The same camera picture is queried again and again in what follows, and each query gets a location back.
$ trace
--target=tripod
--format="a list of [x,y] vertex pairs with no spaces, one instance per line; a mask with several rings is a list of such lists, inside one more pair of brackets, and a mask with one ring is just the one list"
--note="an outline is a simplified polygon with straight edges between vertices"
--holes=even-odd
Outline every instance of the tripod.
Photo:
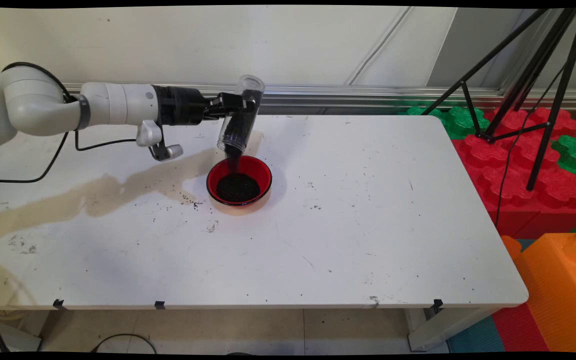
[[499,54],[510,42],[512,42],[515,38],[519,36],[526,28],[530,27],[532,23],[535,22],[539,17],[541,17],[544,13],[546,13],[548,9],[538,9],[535,11],[528,19],[526,19],[519,27],[517,27],[513,32],[511,32],[501,43],[499,43],[495,48],[493,48],[482,60],[480,60],[473,68],[466,72],[465,75],[461,76],[455,84],[453,84],[448,91],[446,91],[443,95],[441,95],[437,100],[432,103],[432,105],[426,107],[426,109],[422,112],[421,115],[427,115],[431,111],[433,111],[439,104],[441,104],[448,96],[450,96],[453,92],[460,88],[463,90],[464,96],[466,98],[466,104],[468,105],[468,109],[470,110],[470,116],[472,118],[472,122],[475,128],[475,136],[478,138],[485,139],[490,144],[493,144],[495,141],[500,139],[505,139],[507,137],[512,137],[515,135],[520,135],[522,133],[532,132],[534,130],[544,129],[543,136],[541,138],[541,143],[539,144],[539,149],[537,151],[537,157],[535,158],[535,162],[532,166],[532,171],[530,172],[530,177],[528,178],[528,184],[526,185],[526,189],[528,191],[532,191],[535,188],[535,183],[537,182],[537,176],[539,175],[539,171],[542,166],[542,162],[544,161],[544,155],[546,155],[546,150],[548,149],[548,143],[551,139],[551,135],[553,134],[553,129],[555,126],[555,122],[557,121],[557,115],[560,112],[560,108],[562,107],[563,97],[566,93],[566,88],[568,87],[570,76],[572,75],[573,68],[576,62],[576,33],[574,34],[574,39],[572,41],[572,45],[570,47],[570,51],[567,56],[566,64],[560,70],[562,73],[561,80],[557,86],[557,92],[555,94],[555,98],[552,103],[552,107],[550,109],[550,114],[548,116],[548,121],[544,123],[540,123],[538,125],[530,126],[521,129],[508,132],[505,134],[501,134],[495,136],[495,130],[501,123],[502,119],[514,105],[514,111],[520,109],[521,105],[524,103],[526,98],[528,97],[528,93],[532,89],[537,77],[540,75],[541,71],[546,66],[546,63],[550,59],[551,55],[555,48],[557,48],[560,39],[568,29],[572,19],[576,15],[576,7],[565,8],[562,10],[561,14],[559,14],[557,20],[554,22],[546,37],[544,37],[543,42],[537,48],[537,51],[528,62],[526,68],[522,71],[521,75],[515,82],[514,86],[508,92],[505,100],[499,107],[498,112],[490,121],[490,125],[487,127],[485,132],[482,132],[480,129],[480,125],[477,121],[477,116],[475,115],[475,108],[473,107],[473,100],[471,100],[470,92],[468,91],[468,86],[466,85],[466,81],[470,79],[478,70],[483,68],[495,55]]

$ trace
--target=white table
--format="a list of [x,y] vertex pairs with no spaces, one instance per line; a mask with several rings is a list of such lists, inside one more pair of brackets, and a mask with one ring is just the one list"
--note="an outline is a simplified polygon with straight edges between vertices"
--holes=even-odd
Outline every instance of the white table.
[[[246,153],[272,187],[248,208],[206,191],[221,121],[166,127],[185,153],[74,149],[46,178],[0,184],[0,310],[407,308],[423,350],[528,299],[432,116],[258,116]],[[135,136],[96,126],[81,146]],[[61,136],[0,148],[0,178],[43,172]],[[435,299],[442,310],[423,323]]]

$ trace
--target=transparent container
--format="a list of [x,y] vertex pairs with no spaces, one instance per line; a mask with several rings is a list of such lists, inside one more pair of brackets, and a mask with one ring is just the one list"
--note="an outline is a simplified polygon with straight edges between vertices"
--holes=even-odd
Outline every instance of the transparent container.
[[258,77],[243,75],[239,78],[235,94],[241,95],[245,101],[253,101],[254,111],[235,112],[223,120],[217,148],[226,152],[229,157],[237,157],[246,150],[265,89],[266,85]]

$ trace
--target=robotic arm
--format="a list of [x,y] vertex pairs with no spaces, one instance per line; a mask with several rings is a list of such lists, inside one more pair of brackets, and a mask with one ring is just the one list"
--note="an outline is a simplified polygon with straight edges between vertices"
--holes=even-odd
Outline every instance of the robotic arm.
[[0,73],[0,146],[17,132],[45,137],[94,125],[135,125],[137,145],[162,162],[183,153],[180,145],[165,145],[163,125],[199,125],[257,110],[254,101],[231,93],[205,98],[194,88],[107,82],[86,82],[76,100],[64,103],[48,74],[23,65]]

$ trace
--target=floor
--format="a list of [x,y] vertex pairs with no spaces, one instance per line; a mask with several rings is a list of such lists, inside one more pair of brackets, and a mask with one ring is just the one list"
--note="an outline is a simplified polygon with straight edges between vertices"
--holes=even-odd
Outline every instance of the floor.
[[[401,309],[65,310],[48,317],[41,351],[89,352],[111,335],[146,337],[159,354],[409,354]],[[138,337],[107,340],[99,353],[152,353]],[[428,353],[448,353],[445,342]]]

